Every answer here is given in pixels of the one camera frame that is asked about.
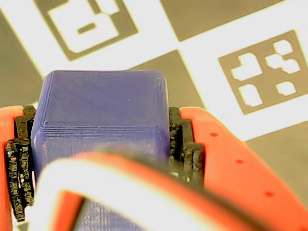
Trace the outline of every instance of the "table surface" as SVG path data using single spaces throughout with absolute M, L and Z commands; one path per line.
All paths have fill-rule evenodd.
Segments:
M 48 5 L 47 1 L 37 2 L 40 2 L 39 6 L 42 9 Z M 123 3 L 122 0 L 116 2 L 119 6 Z M 168 21 L 180 42 L 278 2 L 281 0 L 161 0 Z M 27 52 L 26 46 L 18 39 L 14 28 L 9 25 L 8 19 L 1 11 L 1 4 L 0 33 L 5 36 L 0 37 L 0 107 L 32 104 L 39 98 L 43 77 L 34 65 L 35 61 Z M 127 17 L 127 15 L 119 14 L 115 18 L 119 24 L 120 17 Z M 157 15 L 153 20 L 159 21 L 159 17 L 164 15 Z M 178 49 L 171 49 L 146 61 L 140 59 L 139 64 L 129 69 L 161 71 L 167 79 L 170 106 L 206 108 L 204 99 L 198 94 L 200 87 L 194 82 L 191 71 Z M 291 187 L 306 207 L 308 207 L 307 141 L 308 122 L 246 141 L 247 145 Z

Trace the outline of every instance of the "blue cube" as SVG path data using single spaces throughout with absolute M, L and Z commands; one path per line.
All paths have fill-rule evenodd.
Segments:
M 166 80 L 156 71 L 54 71 L 45 77 L 31 140 L 36 178 L 49 162 L 98 147 L 133 148 L 167 162 Z M 97 217 L 100 209 L 102 222 L 83 222 L 80 230 L 104 230 L 108 214 L 117 227 L 139 230 L 120 215 L 95 208 L 87 217 Z

